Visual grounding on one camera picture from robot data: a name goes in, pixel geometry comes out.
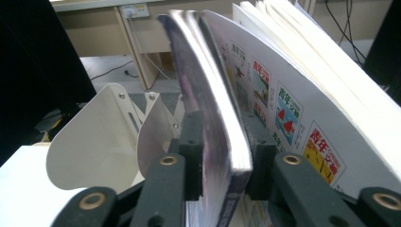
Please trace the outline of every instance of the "colorful book cover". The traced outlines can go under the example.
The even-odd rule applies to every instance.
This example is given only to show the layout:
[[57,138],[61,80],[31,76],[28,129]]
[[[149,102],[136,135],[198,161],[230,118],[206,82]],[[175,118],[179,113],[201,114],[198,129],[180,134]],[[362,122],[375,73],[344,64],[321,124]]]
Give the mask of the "colorful book cover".
[[[341,109],[298,66],[277,52],[269,37],[256,35],[260,31],[251,15],[236,5],[234,22],[213,12],[205,15],[219,49],[235,44],[241,49],[238,53],[245,54],[242,60],[251,66],[252,79],[242,80],[241,85],[250,88],[251,110],[265,122],[280,151],[304,155],[327,183],[354,198],[368,186],[401,191],[393,172]],[[228,54],[232,59],[240,56],[236,48]],[[226,67],[236,71],[233,63]]]
[[315,121],[313,121],[310,127],[304,147],[302,155],[329,184],[334,184],[341,173],[347,168],[335,147],[330,143],[329,138]]
[[230,71],[234,72],[236,99],[239,108],[248,111],[250,109],[248,55],[243,47],[233,41],[231,41],[230,47],[230,59],[232,60],[232,70]]
[[302,115],[302,105],[290,93],[286,87],[279,82],[277,96],[277,110],[274,122],[279,131],[279,136],[285,138],[283,141],[287,151],[290,151],[294,139],[295,130]]

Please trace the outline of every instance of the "black bar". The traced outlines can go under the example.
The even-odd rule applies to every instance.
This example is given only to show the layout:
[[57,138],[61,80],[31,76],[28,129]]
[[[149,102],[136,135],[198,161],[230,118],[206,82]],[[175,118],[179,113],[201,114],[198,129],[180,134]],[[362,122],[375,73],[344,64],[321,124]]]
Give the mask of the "black bar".
[[108,187],[91,187],[79,192],[57,216],[54,227],[115,226],[115,192]]
[[297,226],[365,226],[304,157],[277,154],[273,177]]
[[382,187],[362,189],[357,213],[367,226],[401,226],[401,196]]
[[271,175],[274,156],[278,153],[276,143],[262,122],[251,113],[243,113],[245,131],[251,147],[253,173],[246,192],[253,201],[267,201],[273,188]]
[[203,117],[197,111],[183,118],[179,153],[185,158],[185,200],[197,201],[202,195]]
[[155,158],[142,189],[133,226],[184,226],[185,159],[174,153]]

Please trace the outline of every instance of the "desk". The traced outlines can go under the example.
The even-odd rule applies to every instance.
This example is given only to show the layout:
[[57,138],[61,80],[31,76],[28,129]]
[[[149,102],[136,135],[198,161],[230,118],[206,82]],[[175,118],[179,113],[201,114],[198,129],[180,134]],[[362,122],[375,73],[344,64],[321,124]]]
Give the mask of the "desk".
[[[130,21],[122,17],[119,6],[148,2],[150,16]],[[169,41],[159,14],[170,9],[210,9],[227,17],[232,15],[232,4],[238,0],[183,1],[183,0],[64,0],[52,2],[73,46],[80,57],[131,55],[138,70],[142,87],[151,88],[158,75],[150,58],[162,66],[160,53],[170,52]]]
[[49,146],[22,146],[0,168],[2,226],[50,226],[79,191],[61,190],[46,172]]

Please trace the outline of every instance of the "black metal bracket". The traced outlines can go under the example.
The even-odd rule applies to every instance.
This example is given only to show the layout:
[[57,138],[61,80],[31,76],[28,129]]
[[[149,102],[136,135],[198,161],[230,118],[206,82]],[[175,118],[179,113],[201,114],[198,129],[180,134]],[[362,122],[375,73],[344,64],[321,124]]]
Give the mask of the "black metal bracket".
[[276,226],[401,226],[401,195],[373,187],[358,200],[331,188],[298,154],[278,153],[267,130],[251,114],[243,114],[253,174],[246,193],[254,201],[269,201]]

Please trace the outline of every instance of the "book spine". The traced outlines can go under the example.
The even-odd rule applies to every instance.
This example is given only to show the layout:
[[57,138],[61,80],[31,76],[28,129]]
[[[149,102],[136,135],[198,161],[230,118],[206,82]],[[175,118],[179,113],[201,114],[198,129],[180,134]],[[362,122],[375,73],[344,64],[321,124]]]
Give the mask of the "book spine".
[[230,224],[231,218],[234,215],[250,176],[251,172],[244,172],[232,176],[218,217],[218,227],[226,227]]

